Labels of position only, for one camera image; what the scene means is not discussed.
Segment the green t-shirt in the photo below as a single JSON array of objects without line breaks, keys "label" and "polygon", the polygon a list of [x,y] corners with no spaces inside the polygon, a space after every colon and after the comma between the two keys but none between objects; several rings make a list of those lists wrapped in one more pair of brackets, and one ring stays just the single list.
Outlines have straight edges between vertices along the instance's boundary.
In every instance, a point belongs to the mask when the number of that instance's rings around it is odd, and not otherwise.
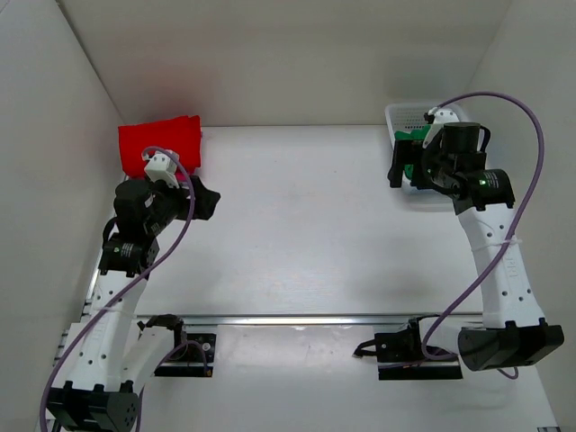
[{"label": "green t-shirt", "polygon": [[[396,130],[394,132],[394,138],[396,140],[423,140],[430,130],[430,125],[425,125],[421,129],[414,129],[410,131],[406,130]],[[411,180],[413,174],[413,165],[406,165],[404,167],[404,175]]]}]

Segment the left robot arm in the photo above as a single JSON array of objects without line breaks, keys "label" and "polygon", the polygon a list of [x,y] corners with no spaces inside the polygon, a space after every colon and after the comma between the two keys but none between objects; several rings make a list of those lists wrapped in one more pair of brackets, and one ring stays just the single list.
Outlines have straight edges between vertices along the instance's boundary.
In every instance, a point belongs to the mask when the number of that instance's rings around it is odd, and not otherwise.
[{"label": "left robot arm", "polygon": [[134,312],[151,271],[168,256],[159,234],[173,221],[207,221],[220,198],[196,175],[181,182],[128,179],[116,187],[98,265],[103,287],[94,289],[86,321],[49,376],[42,425],[53,417],[66,431],[137,431],[144,387],[162,364],[199,362],[202,375],[211,374],[202,342],[185,333],[180,317],[136,321]]}]

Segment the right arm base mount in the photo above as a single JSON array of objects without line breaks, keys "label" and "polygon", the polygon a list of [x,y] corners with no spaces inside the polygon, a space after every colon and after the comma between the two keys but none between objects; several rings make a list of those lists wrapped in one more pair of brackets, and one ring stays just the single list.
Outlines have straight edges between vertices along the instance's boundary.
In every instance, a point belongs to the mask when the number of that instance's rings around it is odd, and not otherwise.
[{"label": "right arm base mount", "polygon": [[443,362],[423,355],[416,319],[410,319],[400,329],[375,332],[372,339],[355,348],[353,357],[374,358],[381,382],[456,381],[464,378],[457,358]]}]

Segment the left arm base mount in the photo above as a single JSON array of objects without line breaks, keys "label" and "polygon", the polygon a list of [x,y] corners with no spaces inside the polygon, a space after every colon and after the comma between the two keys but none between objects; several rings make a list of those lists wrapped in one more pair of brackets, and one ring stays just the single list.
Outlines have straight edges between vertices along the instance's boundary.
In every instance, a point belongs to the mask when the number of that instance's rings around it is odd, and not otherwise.
[{"label": "left arm base mount", "polygon": [[137,323],[140,333],[144,329],[159,327],[168,329],[174,336],[176,351],[164,360],[154,372],[156,377],[213,376],[217,335],[206,332],[188,332],[182,318],[172,314],[154,315],[146,322]]}]

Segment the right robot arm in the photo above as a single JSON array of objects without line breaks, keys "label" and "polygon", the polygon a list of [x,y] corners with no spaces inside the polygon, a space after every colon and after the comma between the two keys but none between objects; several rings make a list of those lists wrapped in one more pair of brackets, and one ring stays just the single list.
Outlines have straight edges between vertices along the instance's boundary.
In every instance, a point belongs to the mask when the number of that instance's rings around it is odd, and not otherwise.
[{"label": "right robot arm", "polygon": [[436,347],[460,356],[472,371],[535,365],[564,342],[547,323],[527,278],[515,230],[519,210],[509,176],[486,166],[488,128],[476,122],[434,124],[424,139],[400,132],[388,179],[407,176],[419,190],[451,199],[469,241],[482,298],[482,324],[452,324],[446,315],[422,319],[403,339],[404,352],[424,360]]}]

